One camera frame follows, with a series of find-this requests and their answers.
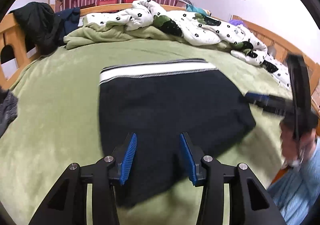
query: blue sleeve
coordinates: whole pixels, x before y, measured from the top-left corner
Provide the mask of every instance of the blue sleeve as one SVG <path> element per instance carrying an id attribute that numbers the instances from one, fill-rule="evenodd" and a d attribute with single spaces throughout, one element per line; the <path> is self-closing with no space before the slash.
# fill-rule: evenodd
<path id="1" fill-rule="evenodd" d="M 320 193 L 320 138 L 317 140 L 316 150 L 312 157 L 303 162 L 300 174 L 310 195 Z"/>

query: hand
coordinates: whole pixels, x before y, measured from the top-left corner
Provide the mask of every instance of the hand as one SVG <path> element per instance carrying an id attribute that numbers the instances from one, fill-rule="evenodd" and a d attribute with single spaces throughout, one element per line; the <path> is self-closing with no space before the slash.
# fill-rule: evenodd
<path id="1" fill-rule="evenodd" d="M 289 129 L 283 122 L 280 123 L 281 128 L 281 149 L 282 155 L 288 161 L 293 161 L 298 159 L 297 142 L 293 139 L 293 131 Z M 304 160 L 308 160 L 312 157 L 313 152 L 316 149 L 316 130 L 305 133 L 300 139 L 300 147 L 305 147 L 305 153 L 303 156 Z"/>

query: wooden bed frame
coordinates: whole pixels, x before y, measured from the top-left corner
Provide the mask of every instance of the wooden bed frame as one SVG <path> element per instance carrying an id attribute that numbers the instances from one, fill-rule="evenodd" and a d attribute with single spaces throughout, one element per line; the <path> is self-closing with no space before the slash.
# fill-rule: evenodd
<path id="1" fill-rule="evenodd" d="M 123 4 L 108 4 L 96 7 L 90 7 L 80 10 L 80 15 L 84 16 L 88 13 L 92 12 L 108 12 L 114 10 L 124 10 L 131 8 L 131 3 L 123 3 Z M 181 7 L 169 6 L 169 5 L 161 5 L 166 11 L 173 10 L 184 10 Z M 232 16 L 235 20 L 243 20 L 239 16 Z M 264 42 L 267 46 L 273 45 L 276 49 L 276 59 L 280 62 L 284 62 L 287 53 L 293 52 L 303 55 L 305 63 L 308 67 L 309 80 L 310 80 L 310 91 L 311 94 L 315 90 L 318 85 L 320 79 L 320 65 L 311 60 L 306 54 L 304 54 L 297 47 L 292 45 L 290 42 L 280 37 L 279 35 L 258 26 L 252 22 L 243 20 L 247 27 L 251 32 L 255 34 L 255 36 Z M 40 53 L 37 51 L 30 58 L 27 56 L 26 46 L 25 46 L 25 34 L 20 28 L 19 24 L 15 20 L 12 13 L 6 15 L 3 20 L 0 22 L 0 51 L 3 49 L 5 45 L 12 46 L 14 51 L 14 55 L 17 61 L 17 71 L 9 78 L 6 79 L 3 73 L 2 68 L 0 67 L 0 86 L 3 89 L 9 89 L 10 86 L 18 79 L 21 71 L 30 64 L 33 60 L 40 57 Z M 314 109 L 319 113 L 318 107 L 313 103 Z"/>

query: white stripe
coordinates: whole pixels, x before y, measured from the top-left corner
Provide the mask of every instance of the white stripe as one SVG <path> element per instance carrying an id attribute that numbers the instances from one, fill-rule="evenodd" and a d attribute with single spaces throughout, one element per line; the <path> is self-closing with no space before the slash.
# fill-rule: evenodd
<path id="1" fill-rule="evenodd" d="M 100 83 L 121 76 L 142 76 L 196 70 L 216 70 L 216 66 L 208 62 L 159 63 L 118 67 L 100 74 Z"/>

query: wooden headboard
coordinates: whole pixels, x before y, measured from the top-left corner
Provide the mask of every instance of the wooden headboard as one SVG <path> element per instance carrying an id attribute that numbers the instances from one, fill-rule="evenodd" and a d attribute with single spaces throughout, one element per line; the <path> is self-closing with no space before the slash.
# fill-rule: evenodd
<path id="1" fill-rule="evenodd" d="M 241 17 L 233 15 L 233 20 L 242 20 L 248 27 L 248 29 L 262 42 L 264 42 L 267 46 L 274 46 L 276 49 L 275 58 L 281 63 L 285 63 L 285 59 L 287 57 L 288 52 L 300 54 L 303 56 L 303 59 L 308 68 L 309 81 L 310 81 L 310 92 L 311 94 L 316 89 L 320 79 L 320 65 L 315 63 L 310 57 L 308 57 L 305 53 L 303 53 L 296 46 L 292 45 L 289 41 L 285 40 L 283 37 L 267 30 L 257 24 L 249 22 L 247 20 L 243 20 Z"/>

